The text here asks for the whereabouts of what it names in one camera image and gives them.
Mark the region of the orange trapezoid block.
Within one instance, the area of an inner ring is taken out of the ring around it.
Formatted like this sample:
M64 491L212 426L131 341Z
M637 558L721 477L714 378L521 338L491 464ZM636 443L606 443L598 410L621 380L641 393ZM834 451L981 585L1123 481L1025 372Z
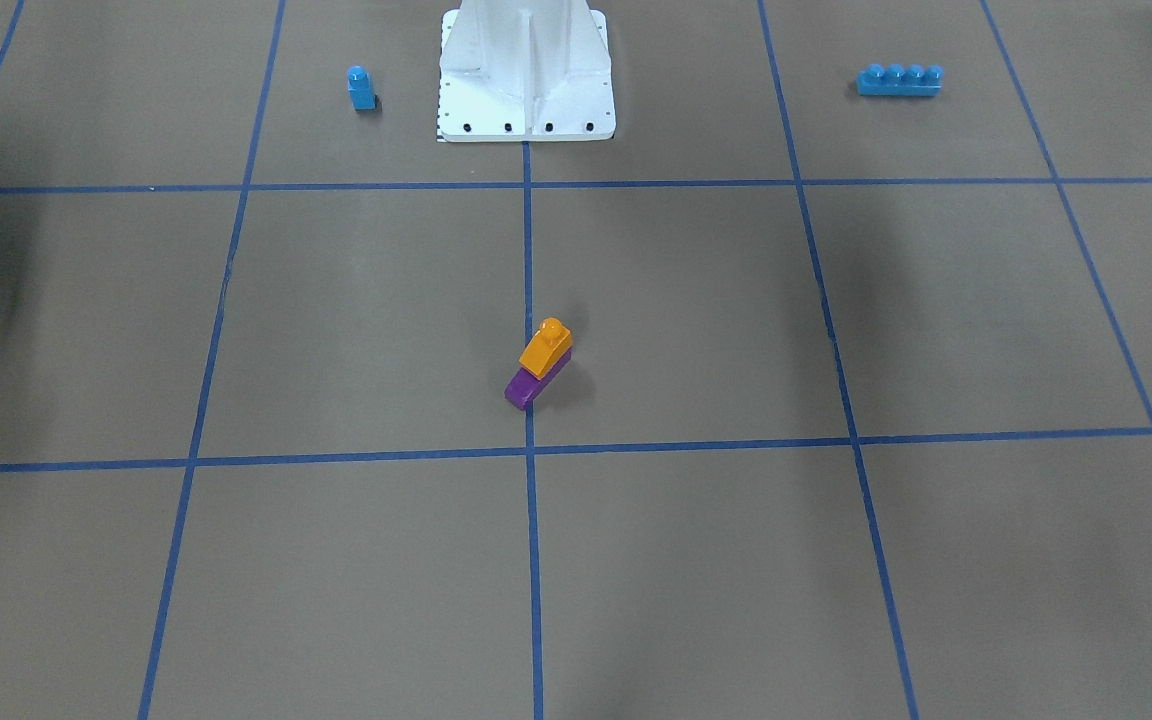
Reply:
M556 316L550 316L526 342L524 351L518 356L518 364L531 377L543 379L571 348L573 331Z

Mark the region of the purple trapezoid block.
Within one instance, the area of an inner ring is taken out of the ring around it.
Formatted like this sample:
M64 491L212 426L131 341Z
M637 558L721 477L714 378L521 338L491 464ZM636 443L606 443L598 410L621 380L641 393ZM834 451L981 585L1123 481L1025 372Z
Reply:
M525 366L518 366L515 376L507 382L503 396L509 404L515 406L520 411L526 411L536 397L539 397L540 393L550 386L550 382L553 382L561 374L566 365L570 363L571 357L573 350L559 356L556 365L550 369L550 372L544 377L536 377Z

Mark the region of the brown paper table cover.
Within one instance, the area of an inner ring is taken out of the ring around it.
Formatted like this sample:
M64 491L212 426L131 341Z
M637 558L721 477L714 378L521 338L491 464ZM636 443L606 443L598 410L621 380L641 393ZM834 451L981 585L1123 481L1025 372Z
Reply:
M0 1L0 719L1152 719L1152 1L448 8Z

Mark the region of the small blue single-stud brick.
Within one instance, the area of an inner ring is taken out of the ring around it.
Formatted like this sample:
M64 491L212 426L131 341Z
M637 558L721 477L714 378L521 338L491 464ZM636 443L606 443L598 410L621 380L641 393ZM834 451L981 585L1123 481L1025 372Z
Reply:
M347 70L346 92L355 111L378 109L378 96L372 86L371 73L361 65L353 65Z

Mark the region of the long blue four-stud brick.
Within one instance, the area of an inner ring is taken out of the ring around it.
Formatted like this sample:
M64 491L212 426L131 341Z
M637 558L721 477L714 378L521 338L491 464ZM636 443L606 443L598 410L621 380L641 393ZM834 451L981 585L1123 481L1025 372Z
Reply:
M863 97L935 97L945 85L940 65L869 65L855 79Z

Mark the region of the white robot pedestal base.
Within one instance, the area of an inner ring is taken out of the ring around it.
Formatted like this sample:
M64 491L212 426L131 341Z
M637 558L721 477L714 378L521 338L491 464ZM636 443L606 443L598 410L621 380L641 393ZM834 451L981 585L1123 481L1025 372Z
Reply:
M440 32L435 141L616 135L608 23L585 1L462 1Z

